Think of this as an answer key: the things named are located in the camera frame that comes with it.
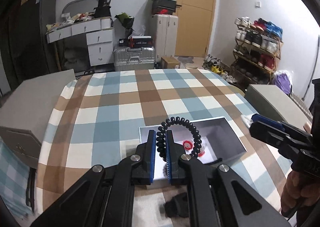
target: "wooden door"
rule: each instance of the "wooden door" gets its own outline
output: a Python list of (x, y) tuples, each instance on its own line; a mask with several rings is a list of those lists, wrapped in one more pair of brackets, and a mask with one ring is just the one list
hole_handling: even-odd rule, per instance
[(177, 0), (176, 56), (204, 57), (212, 30), (214, 0)]

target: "checkered cloth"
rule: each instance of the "checkered cloth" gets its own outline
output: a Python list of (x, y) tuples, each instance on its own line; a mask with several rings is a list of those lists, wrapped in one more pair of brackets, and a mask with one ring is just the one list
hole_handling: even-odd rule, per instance
[(26, 205), (29, 170), (0, 139), (0, 195), (10, 212), (19, 218), (32, 214)]
[[(158, 125), (171, 116), (189, 120), (224, 116), (248, 151), (232, 168), (279, 210), (290, 162), (250, 136), (241, 114), (254, 113), (237, 88), (207, 70), (84, 76), (64, 88), (52, 111), (39, 158), (37, 207), (40, 213), (48, 208), (91, 166), (112, 166), (135, 152), (140, 126)], [(179, 226), (169, 218), (161, 222), (157, 205), (177, 192), (137, 190), (132, 226)], [(142, 215), (150, 208), (155, 215)]]

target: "metal screw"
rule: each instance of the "metal screw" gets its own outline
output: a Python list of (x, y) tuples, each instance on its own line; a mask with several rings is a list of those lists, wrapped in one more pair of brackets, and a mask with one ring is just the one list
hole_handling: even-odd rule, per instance
[(141, 157), (140, 157), (139, 155), (135, 154), (135, 155), (132, 155), (132, 156), (130, 157), (130, 159), (131, 159), (132, 161), (139, 161), (139, 160), (141, 159)]
[(219, 169), (220, 169), (222, 172), (228, 172), (230, 168), (229, 168), (228, 165), (221, 164), (221, 165), (219, 166)]
[(96, 172), (96, 173), (101, 172), (102, 169), (103, 169), (103, 167), (101, 165), (95, 165), (95, 166), (92, 167), (92, 171)]
[(191, 156), (189, 154), (182, 154), (180, 158), (184, 161), (189, 161)]

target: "white open box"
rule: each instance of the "white open box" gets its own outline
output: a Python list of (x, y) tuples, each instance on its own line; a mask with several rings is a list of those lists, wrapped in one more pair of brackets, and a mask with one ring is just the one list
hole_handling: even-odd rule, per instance
[[(218, 158), (222, 158), (224, 163), (240, 157), (247, 152), (240, 138), (235, 133), (235, 129), (224, 117), (216, 117), (204, 120), (191, 121), (199, 130), (201, 135), (204, 155), (198, 158), (202, 163), (210, 163)], [(149, 130), (158, 132), (159, 125), (139, 127), (140, 143), (148, 139)], [(190, 140), (193, 143), (192, 134), (186, 127), (173, 125), (169, 127), (172, 130), (174, 142), (182, 144), (184, 140)], [(169, 185), (166, 173), (166, 162), (159, 156), (156, 151), (154, 182), (148, 188), (162, 188)]]

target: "red shoe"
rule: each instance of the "red shoe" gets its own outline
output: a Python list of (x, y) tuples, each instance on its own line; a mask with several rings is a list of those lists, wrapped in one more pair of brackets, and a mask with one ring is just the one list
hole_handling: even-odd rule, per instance
[(263, 22), (260, 21), (254, 21), (253, 24), (257, 29), (264, 31), (267, 27), (265, 26), (265, 24)]
[(275, 58), (265, 55), (266, 63), (264, 65), (264, 68), (270, 72), (274, 71), (275, 68)]
[(260, 59), (258, 61), (258, 65), (261, 67), (264, 67), (266, 62), (267, 62), (267, 60), (265, 58), (265, 54), (261, 54)]

